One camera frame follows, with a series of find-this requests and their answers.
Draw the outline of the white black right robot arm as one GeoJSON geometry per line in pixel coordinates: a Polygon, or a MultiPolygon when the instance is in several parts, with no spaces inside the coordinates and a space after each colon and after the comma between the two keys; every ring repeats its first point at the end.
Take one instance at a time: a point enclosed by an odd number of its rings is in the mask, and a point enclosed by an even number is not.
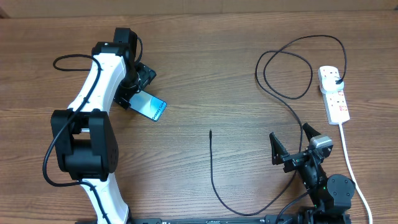
{"type": "Polygon", "coordinates": [[[269,138],[272,149],[272,163],[283,164],[284,172],[298,172],[306,192],[286,205],[277,215],[266,215],[266,223],[351,223],[346,211],[351,208],[351,200],[356,184],[349,177],[341,174],[327,176],[321,163],[329,157],[333,149],[332,139],[303,125],[308,139],[308,147],[302,152],[289,154],[274,133],[269,138]],[[313,206],[300,207],[295,214],[285,211],[301,198],[309,196],[313,206]]]}

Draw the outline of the blue Galaxy smartphone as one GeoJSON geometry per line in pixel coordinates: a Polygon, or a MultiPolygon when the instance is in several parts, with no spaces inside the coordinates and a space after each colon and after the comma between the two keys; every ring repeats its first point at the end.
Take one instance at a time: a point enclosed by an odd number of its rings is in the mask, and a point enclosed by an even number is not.
{"type": "Polygon", "coordinates": [[[158,121],[167,107],[167,103],[144,91],[134,94],[129,100],[130,108],[145,117],[158,121]]]}

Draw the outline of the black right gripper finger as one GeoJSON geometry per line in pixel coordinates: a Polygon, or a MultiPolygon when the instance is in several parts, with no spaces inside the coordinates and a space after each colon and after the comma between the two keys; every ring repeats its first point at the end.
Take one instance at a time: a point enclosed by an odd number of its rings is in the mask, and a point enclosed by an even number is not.
{"type": "Polygon", "coordinates": [[[272,151],[272,164],[279,165],[284,162],[285,157],[289,156],[289,152],[283,146],[283,144],[278,140],[274,133],[269,135],[272,151]]]}
{"type": "Polygon", "coordinates": [[[319,138],[321,135],[318,131],[316,131],[313,127],[311,127],[308,123],[305,123],[303,125],[303,130],[305,132],[305,135],[310,142],[313,138],[319,138]]]}

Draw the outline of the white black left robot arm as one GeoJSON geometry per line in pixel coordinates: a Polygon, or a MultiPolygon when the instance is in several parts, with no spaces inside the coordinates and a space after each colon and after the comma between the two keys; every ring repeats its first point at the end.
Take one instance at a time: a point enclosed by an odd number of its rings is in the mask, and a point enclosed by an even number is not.
{"type": "Polygon", "coordinates": [[[44,157],[44,179],[54,187],[80,185],[97,214],[96,223],[133,223],[116,181],[119,149],[109,119],[113,102],[124,109],[156,73],[141,62],[142,40],[117,27],[112,42],[98,42],[78,96],[51,116],[53,140],[44,157]]]}

